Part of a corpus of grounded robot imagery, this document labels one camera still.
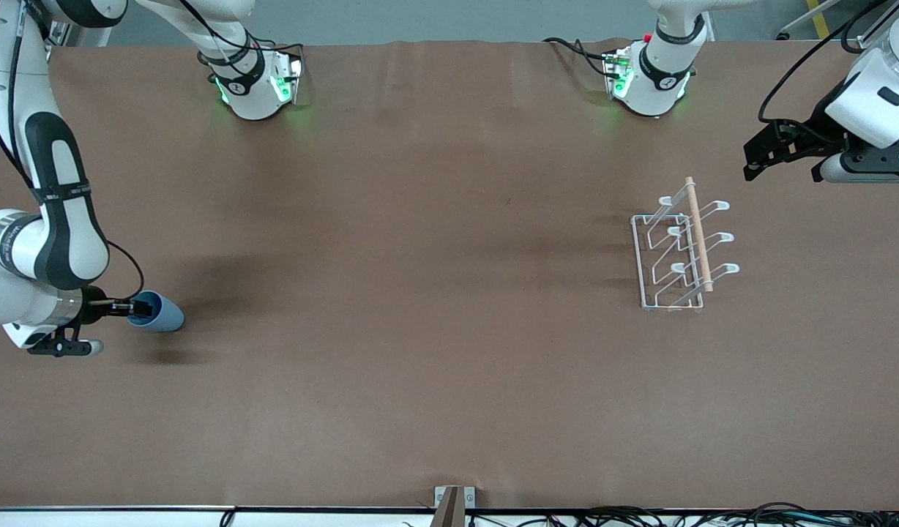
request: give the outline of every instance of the table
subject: table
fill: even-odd
[[[259,123],[188,48],[57,50],[102,229],[188,323],[62,360],[0,331],[0,504],[899,508],[899,186],[741,174],[807,46],[709,44],[661,119],[546,44],[308,48]],[[743,271],[646,313],[628,217],[685,176]],[[134,283],[115,255],[100,285]]]

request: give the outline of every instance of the blue plastic cup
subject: blue plastic cup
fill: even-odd
[[[186,320],[181,308],[157,291],[142,291],[134,297],[134,300],[150,304],[152,314],[149,317],[130,315],[127,321],[131,326],[154,333],[169,333],[181,328],[183,321]]]

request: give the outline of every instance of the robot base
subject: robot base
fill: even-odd
[[[246,121],[260,121],[277,113],[285,104],[296,104],[296,91],[302,74],[303,60],[295,59],[281,51],[265,50],[266,64],[261,79],[251,86],[247,94],[235,94],[234,86],[228,83],[218,86],[222,101],[231,107],[236,116]]]
[[[606,77],[606,93],[610,99],[620,100],[628,110],[641,116],[658,117],[667,113],[680,97],[690,80],[690,73],[670,90],[659,90],[654,81],[641,72],[639,56],[646,43],[643,40],[603,57],[603,71],[618,75]]]

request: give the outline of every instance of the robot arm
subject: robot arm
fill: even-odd
[[[45,4],[96,27],[117,23],[126,0]],[[30,349],[78,316],[81,291],[104,273],[108,248],[75,136],[49,86],[41,33],[47,13],[21,6],[30,7],[0,0],[0,143],[28,174],[39,213],[0,210],[0,324]]]
[[[222,100],[238,117],[265,119],[294,100],[300,60],[281,51],[263,49],[239,21],[251,14],[253,0],[136,2],[195,43],[199,58],[215,73]]]
[[[810,119],[768,123],[744,147],[745,180],[802,157],[826,157],[814,181],[899,183],[899,18],[852,64]]]
[[[643,116],[660,116],[684,96],[690,68],[707,39],[704,12],[747,6],[757,0],[648,0],[657,10],[650,40],[606,57],[608,93]]]
[[[141,3],[194,41],[238,116],[263,119],[293,100],[299,60],[261,49],[238,21],[253,0]],[[91,285],[108,266],[108,243],[45,57],[50,20],[114,26],[126,7],[127,0],[0,0],[0,144],[39,204],[39,214],[0,210],[0,324],[32,354],[95,354],[102,345],[79,340],[81,326],[152,314],[145,302],[108,299]]]

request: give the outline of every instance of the wooden rod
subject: wooden rod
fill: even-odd
[[[710,260],[706,254],[706,240],[704,240],[704,224],[700,219],[700,204],[697,203],[696,184],[693,177],[687,176],[684,180],[687,186],[687,200],[690,201],[690,221],[693,224],[693,235],[697,238],[697,258],[700,259],[701,283],[704,291],[713,293],[713,280],[710,280]]]

